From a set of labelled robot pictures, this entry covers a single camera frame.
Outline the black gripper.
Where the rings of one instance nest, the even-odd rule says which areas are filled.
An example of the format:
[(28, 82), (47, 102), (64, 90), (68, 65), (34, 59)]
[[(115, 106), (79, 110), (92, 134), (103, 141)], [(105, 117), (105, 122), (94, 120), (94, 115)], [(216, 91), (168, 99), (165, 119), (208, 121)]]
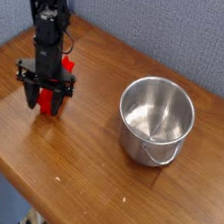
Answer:
[(39, 90), (53, 92), (51, 115), (55, 116), (63, 98), (71, 97), (76, 78), (62, 65), (64, 31), (53, 21), (35, 20), (34, 57), (17, 61), (17, 79), (23, 83), (27, 105), (34, 109)]

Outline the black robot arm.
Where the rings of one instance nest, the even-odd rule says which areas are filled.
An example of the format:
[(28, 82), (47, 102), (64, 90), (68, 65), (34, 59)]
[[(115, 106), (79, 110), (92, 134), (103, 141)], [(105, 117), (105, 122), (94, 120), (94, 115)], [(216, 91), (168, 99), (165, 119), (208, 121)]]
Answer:
[(70, 10), (67, 0), (29, 0), (35, 27), (34, 57), (17, 61), (17, 79), (23, 83), (28, 106), (42, 113), (58, 115), (63, 100), (71, 97), (76, 77), (74, 63), (64, 50), (69, 34)]

